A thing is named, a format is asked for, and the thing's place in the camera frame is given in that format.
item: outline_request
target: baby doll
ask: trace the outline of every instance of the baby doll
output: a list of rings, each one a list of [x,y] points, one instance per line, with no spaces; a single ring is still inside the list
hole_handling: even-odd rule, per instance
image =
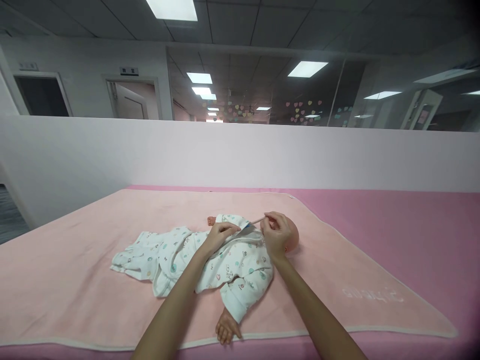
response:
[[[290,220],[292,237],[285,248],[293,250],[299,242],[297,227]],[[229,222],[240,231],[229,236],[203,267],[195,292],[220,289],[223,310],[216,332],[240,334],[239,323],[248,309],[265,293],[273,276],[273,266],[263,242],[262,231],[247,219],[233,214],[210,216],[208,225]],[[273,229],[278,226],[271,222]],[[111,269],[137,280],[150,280],[153,294],[166,297],[187,267],[194,253],[203,244],[209,231],[193,232],[177,227],[167,233],[143,231],[134,244],[113,257]]]

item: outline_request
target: human hand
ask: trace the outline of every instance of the human hand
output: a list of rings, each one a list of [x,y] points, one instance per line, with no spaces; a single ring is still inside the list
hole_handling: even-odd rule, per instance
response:
[[[260,224],[265,238],[266,251],[272,259],[285,257],[285,248],[292,236],[287,217],[276,211],[266,212]]]
[[[240,333],[239,324],[232,317],[232,314],[225,307],[223,312],[218,319],[218,322],[215,327],[216,338],[220,344],[230,344],[232,342],[232,337],[235,334],[239,339],[242,338]]]
[[[233,235],[240,230],[241,229],[237,225],[234,225],[231,222],[216,222],[211,227],[210,233],[203,242],[202,247],[206,249],[208,256],[210,257],[222,246],[230,235]]]

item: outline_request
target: ceiling light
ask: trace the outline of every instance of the ceiling light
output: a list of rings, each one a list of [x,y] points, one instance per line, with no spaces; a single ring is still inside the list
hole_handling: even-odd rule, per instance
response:
[[[452,70],[447,70],[441,73],[438,73],[436,75],[428,76],[423,79],[414,81],[414,83],[420,83],[420,84],[434,84],[434,83],[439,83],[443,80],[448,80],[451,78],[456,78],[465,74],[470,74],[473,73],[477,70],[465,70],[465,69],[452,69]]]
[[[328,62],[300,61],[288,76],[294,78],[310,78],[327,64]]]
[[[215,94],[202,94],[200,97],[203,100],[217,100],[217,96]]]
[[[197,95],[211,94],[209,87],[192,87],[193,92]]]
[[[157,19],[198,21],[194,0],[146,0],[146,2]]]
[[[187,72],[186,74],[194,84],[212,84],[210,74],[202,74],[199,72]]]
[[[380,100],[380,99],[387,98],[389,96],[400,94],[400,93],[401,91],[382,91],[382,92],[379,92],[378,94],[370,95],[365,99]]]

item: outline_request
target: pink mattress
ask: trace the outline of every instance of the pink mattress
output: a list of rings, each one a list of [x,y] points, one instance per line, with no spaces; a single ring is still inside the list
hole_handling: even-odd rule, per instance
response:
[[[445,339],[392,332],[352,336],[372,359],[463,358],[480,340],[480,194],[130,186],[129,189],[281,192],[302,201],[377,263],[443,313],[459,336]],[[5,346],[0,359],[128,359],[56,344]],[[181,359],[311,359],[309,337],[263,339],[181,350]]]

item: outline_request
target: floor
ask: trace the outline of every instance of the floor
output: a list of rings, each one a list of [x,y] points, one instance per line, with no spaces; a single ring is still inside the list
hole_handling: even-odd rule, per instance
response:
[[[7,189],[0,184],[0,245],[29,231]]]

